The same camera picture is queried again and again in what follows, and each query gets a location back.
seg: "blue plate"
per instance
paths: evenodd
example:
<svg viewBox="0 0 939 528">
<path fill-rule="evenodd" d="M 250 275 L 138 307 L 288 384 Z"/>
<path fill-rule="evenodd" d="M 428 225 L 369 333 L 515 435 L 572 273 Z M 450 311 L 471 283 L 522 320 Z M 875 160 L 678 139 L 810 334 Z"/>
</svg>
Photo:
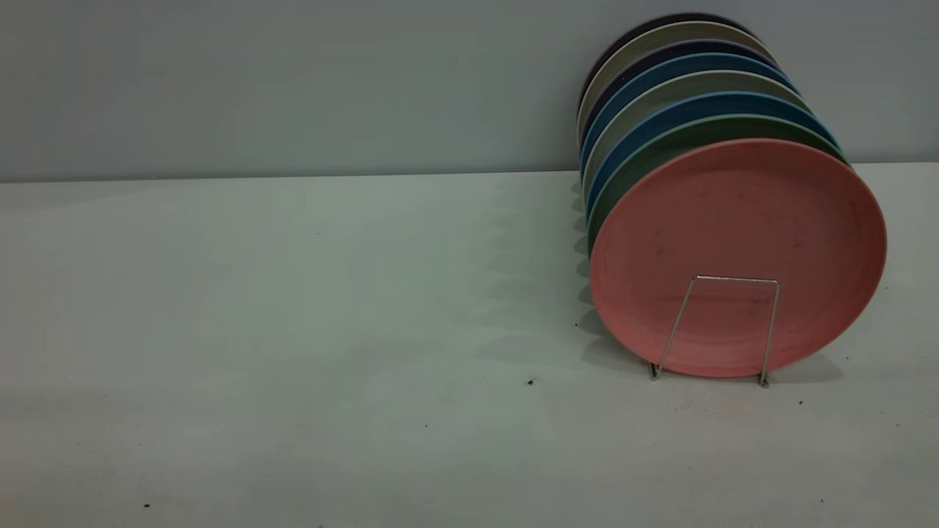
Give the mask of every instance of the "blue plate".
<svg viewBox="0 0 939 528">
<path fill-rule="evenodd" d="M 616 94 L 607 101 L 607 104 L 597 113 L 583 139 L 580 150 L 580 172 L 590 157 L 590 152 L 596 140 L 603 133 L 610 121 L 623 110 L 633 99 L 646 91 L 661 85 L 676 77 L 707 70 L 737 70 L 756 73 L 772 79 L 781 85 L 787 86 L 795 93 L 799 93 L 795 86 L 779 70 L 766 65 L 766 63 L 740 54 L 702 53 L 687 54 L 672 58 L 657 66 L 649 68 L 632 81 L 622 86 Z"/>
<path fill-rule="evenodd" d="M 636 62 L 626 67 L 625 70 L 620 71 L 616 78 L 610 81 L 606 86 L 603 86 L 603 91 L 601 91 L 599 96 L 597 96 L 593 106 L 583 109 L 583 111 L 587 113 L 587 118 L 580 125 L 582 128 L 577 130 L 581 144 L 583 143 L 584 135 L 586 135 L 587 130 L 590 128 L 591 123 L 593 123 L 593 120 L 596 118 L 596 115 L 600 112 L 607 101 L 616 95 L 616 92 L 618 92 L 620 88 L 650 68 L 654 68 L 663 62 L 672 60 L 673 58 L 690 54 L 735 54 L 749 57 L 753 60 L 758 60 L 766 66 L 776 68 L 778 70 L 776 63 L 771 59 L 759 52 L 754 51 L 751 48 L 737 44 L 736 42 L 728 42 L 726 40 L 717 39 L 697 39 L 685 40 L 683 42 L 664 46 L 640 57 L 636 60 Z"/>
<path fill-rule="evenodd" d="M 693 97 L 676 102 L 647 117 L 616 144 L 616 147 L 600 164 L 596 176 L 590 182 L 584 204 L 586 217 L 590 218 L 593 204 L 610 175 L 629 158 L 630 154 L 655 139 L 659 134 L 680 127 L 689 121 L 724 114 L 752 114 L 785 119 L 819 134 L 841 151 L 841 147 L 831 132 L 815 116 L 791 102 L 753 92 L 717 92 Z"/>
</svg>

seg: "gray wall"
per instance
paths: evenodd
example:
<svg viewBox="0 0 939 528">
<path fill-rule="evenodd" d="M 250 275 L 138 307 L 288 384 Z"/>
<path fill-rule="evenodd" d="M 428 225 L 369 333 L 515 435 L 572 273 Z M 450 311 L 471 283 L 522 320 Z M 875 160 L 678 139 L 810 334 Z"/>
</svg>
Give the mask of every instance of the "gray wall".
<svg viewBox="0 0 939 528">
<path fill-rule="evenodd" d="M 935 0 L 6 0 L 0 179 L 566 169 L 605 46 L 730 16 L 853 161 L 939 159 Z"/>
</svg>

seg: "dark blue plate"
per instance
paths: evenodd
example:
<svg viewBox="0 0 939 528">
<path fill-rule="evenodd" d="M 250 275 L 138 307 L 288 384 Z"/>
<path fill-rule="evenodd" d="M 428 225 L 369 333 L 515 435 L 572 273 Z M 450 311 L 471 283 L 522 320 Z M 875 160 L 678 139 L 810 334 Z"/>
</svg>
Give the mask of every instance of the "dark blue plate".
<svg viewBox="0 0 939 528">
<path fill-rule="evenodd" d="M 655 139 L 659 134 L 680 127 L 689 121 L 724 114 L 752 114 L 786 119 L 819 134 L 841 150 L 831 132 L 815 116 L 791 102 L 753 92 L 717 92 L 693 97 L 676 102 L 652 114 L 620 140 L 596 171 L 596 176 L 587 192 L 585 216 L 590 218 L 593 204 L 600 195 L 600 190 L 603 189 L 610 175 L 633 152 Z"/>
<path fill-rule="evenodd" d="M 596 115 L 599 114 L 604 105 L 607 104 L 607 102 L 612 99 L 614 95 L 616 95 L 616 92 L 620 91 L 620 88 L 627 85 L 636 77 L 639 77 L 646 70 L 654 68 L 664 62 L 668 62 L 673 58 L 690 54 L 735 54 L 760 61 L 770 68 L 779 70 L 776 63 L 767 56 L 747 48 L 744 45 L 737 44 L 735 42 L 728 42 L 726 40 L 685 40 L 683 42 L 678 42 L 677 44 L 671 44 L 670 46 L 659 48 L 653 52 L 649 52 L 636 62 L 632 63 L 625 70 L 621 71 L 619 76 L 613 79 L 608 85 L 604 86 L 603 91 L 600 92 L 600 95 L 593 103 L 593 106 L 588 109 L 587 120 L 583 123 L 583 129 L 577 131 L 580 138 L 580 144 L 583 145 L 583 138 L 587 134 L 587 130 L 591 127 L 593 120 L 596 119 Z"/>
<path fill-rule="evenodd" d="M 737 46 L 737 44 L 725 42 L 721 44 Z M 743 46 L 738 47 L 749 51 L 749 49 Z M 799 93 L 798 90 L 795 89 L 795 86 L 793 86 L 793 83 L 779 70 L 767 65 L 765 62 L 744 56 L 743 54 L 701 53 L 686 54 L 672 58 L 647 69 L 636 76 L 636 78 L 626 83 L 609 98 L 607 104 L 600 109 L 593 121 L 588 121 L 590 125 L 588 126 L 587 133 L 583 137 L 583 143 L 580 149 L 580 171 L 583 172 L 584 164 L 587 162 L 587 158 L 590 157 L 590 151 L 593 149 L 597 138 L 600 137 L 600 134 L 603 133 L 603 130 L 607 127 L 609 122 L 620 113 L 620 110 L 623 110 L 633 99 L 642 95 L 647 90 L 676 77 L 707 70 L 748 71 L 772 79 L 777 83 L 787 86 L 795 93 Z"/>
<path fill-rule="evenodd" d="M 724 25 L 729 25 L 730 27 L 736 27 L 737 29 L 748 33 L 751 37 L 756 40 L 759 38 L 753 34 L 752 31 L 746 29 L 739 23 L 734 22 L 733 20 L 728 20 L 724 17 L 719 17 L 717 15 L 712 15 L 709 13 L 675 13 L 673 15 L 666 15 L 664 17 L 659 17 L 657 19 L 652 19 L 649 22 L 641 23 L 636 27 L 630 29 L 623 34 L 622 37 L 616 39 L 603 54 L 600 55 L 600 58 L 593 63 L 593 67 L 590 68 L 590 73 L 587 75 L 587 79 L 584 80 L 584 86 L 580 89 L 580 97 L 577 98 L 577 105 L 580 105 L 580 102 L 584 99 L 584 92 L 587 91 L 587 86 L 590 85 L 590 81 L 593 80 L 594 75 L 603 67 L 610 57 L 613 56 L 616 52 L 620 51 L 620 48 L 626 45 L 630 40 L 635 39 L 643 33 L 648 33 L 657 27 L 663 25 L 669 25 L 671 23 L 679 22 L 713 22 L 713 23 L 723 23 Z"/>
</svg>

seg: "wire plate stand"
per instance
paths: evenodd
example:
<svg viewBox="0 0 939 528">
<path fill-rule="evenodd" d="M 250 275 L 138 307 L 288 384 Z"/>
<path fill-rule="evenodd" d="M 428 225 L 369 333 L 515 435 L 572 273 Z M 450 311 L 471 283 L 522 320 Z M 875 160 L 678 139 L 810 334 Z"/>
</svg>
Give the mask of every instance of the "wire plate stand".
<svg viewBox="0 0 939 528">
<path fill-rule="evenodd" d="M 757 382 L 760 384 L 760 386 L 769 387 L 769 379 L 766 377 L 766 367 L 769 365 L 769 350 L 773 345 L 773 327 L 776 324 L 776 309 L 779 306 L 779 281 L 774 279 L 747 279 L 744 277 L 715 277 L 713 275 L 695 275 L 694 278 L 691 279 L 691 282 L 688 283 L 688 290 L 685 292 L 685 299 L 682 301 L 682 307 L 678 309 L 678 317 L 675 318 L 675 324 L 671 327 L 671 334 L 669 334 L 669 341 L 666 343 L 665 350 L 662 352 L 662 359 L 659 360 L 658 365 L 649 362 L 649 374 L 652 376 L 652 380 L 657 380 L 658 375 L 662 373 L 662 367 L 665 365 L 665 360 L 669 357 L 671 342 L 675 338 L 675 333 L 678 332 L 678 323 L 682 321 L 682 314 L 685 313 L 685 307 L 688 304 L 688 298 L 691 297 L 691 290 L 695 287 L 695 283 L 699 280 L 771 284 L 776 286 L 776 295 L 773 297 L 773 311 L 769 316 L 769 332 L 766 335 L 766 350 L 763 352 L 763 365 L 760 371 L 760 376 L 757 378 Z"/>
</svg>

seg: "stack of plates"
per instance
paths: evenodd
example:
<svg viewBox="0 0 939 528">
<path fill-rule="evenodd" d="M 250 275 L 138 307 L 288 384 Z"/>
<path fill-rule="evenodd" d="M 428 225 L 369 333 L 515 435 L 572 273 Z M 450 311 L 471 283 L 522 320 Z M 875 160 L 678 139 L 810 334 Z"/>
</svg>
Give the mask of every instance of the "stack of plates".
<svg viewBox="0 0 939 528">
<path fill-rule="evenodd" d="M 877 202 L 762 42 L 683 13 L 636 27 L 577 109 L 591 290 L 610 331 L 666 369 L 758 374 L 825 346 L 884 269 Z"/>
</svg>

